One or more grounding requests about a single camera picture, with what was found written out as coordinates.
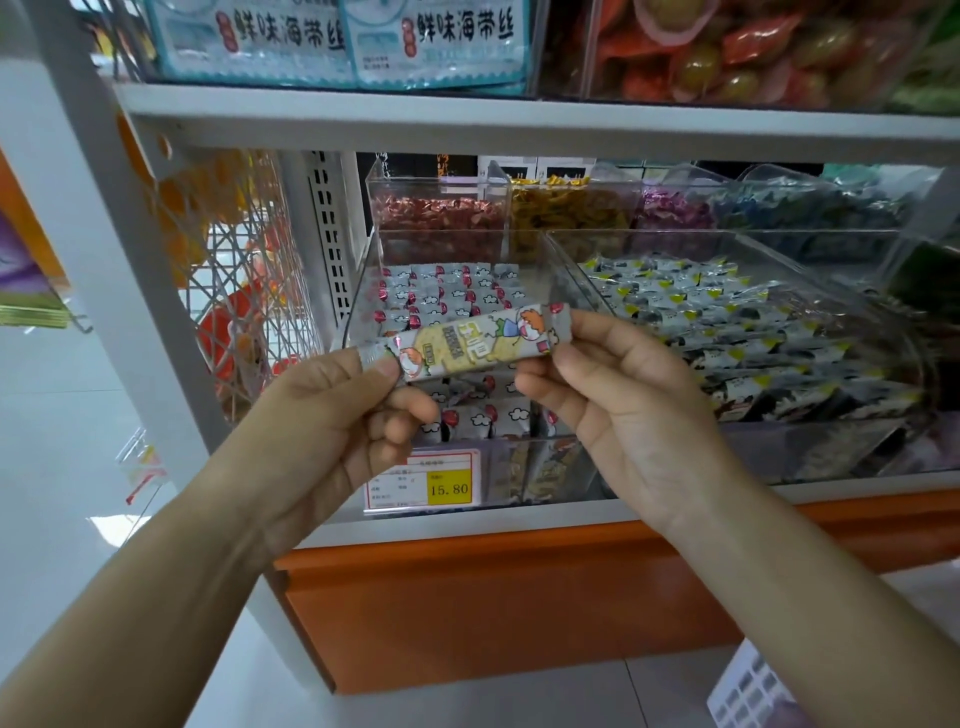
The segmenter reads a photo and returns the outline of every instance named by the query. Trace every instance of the person's right hand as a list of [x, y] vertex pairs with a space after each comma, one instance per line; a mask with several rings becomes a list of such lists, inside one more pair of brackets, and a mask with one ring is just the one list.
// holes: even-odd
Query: person's right hand
[[669, 538], [684, 513], [751, 476], [678, 356], [626, 321], [572, 313], [573, 344], [519, 362], [516, 388], [573, 429], [613, 491]]

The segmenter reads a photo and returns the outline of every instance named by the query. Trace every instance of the forearm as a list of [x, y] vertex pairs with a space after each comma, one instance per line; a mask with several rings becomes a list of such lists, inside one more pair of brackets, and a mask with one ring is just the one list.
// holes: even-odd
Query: forearm
[[201, 489], [120, 549], [0, 689], [0, 725], [181, 726], [258, 570]]
[[725, 485], [671, 541], [816, 724], [954, 722], [960, 649], [770, 490]]

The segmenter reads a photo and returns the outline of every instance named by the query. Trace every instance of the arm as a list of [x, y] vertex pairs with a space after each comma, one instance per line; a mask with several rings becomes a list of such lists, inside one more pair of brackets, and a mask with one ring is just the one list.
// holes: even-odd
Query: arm
[[960, 648], [745, 472], [685, 364], [608, 316], [575, 311], [573, 331], [517, 388], [576, 429], [819, 728], [956, 722]]
[[0, 688], [0, 725], [182, 726], [259, 574], [436, 418], [398, 376], [343, 350], [271, 384]]

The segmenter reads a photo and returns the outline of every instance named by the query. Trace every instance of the blue snack package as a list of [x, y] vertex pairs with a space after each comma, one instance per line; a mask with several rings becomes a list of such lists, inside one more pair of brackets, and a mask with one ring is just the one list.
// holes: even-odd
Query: blue snack package
[[529, 0], [340, 0], [340, 7], [363, 88], [526, 80]]
[[145, 0], [169, 79], [356, 88], [337, 0]]

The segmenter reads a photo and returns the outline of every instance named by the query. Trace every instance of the person's left hand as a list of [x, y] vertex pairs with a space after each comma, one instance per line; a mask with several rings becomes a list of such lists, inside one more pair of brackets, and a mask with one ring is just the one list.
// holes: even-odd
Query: person's left hand
[[399, 375], [392, 356], [361, 371], [356, 349], [294, 365], [267, 387], [191, 488], [228, 514], [229, 527], [253, 536], [257, 558], [269, 563], [357, 488], [403, 462], [420, 423], [436, 421], [429, 395], [394, 388]]

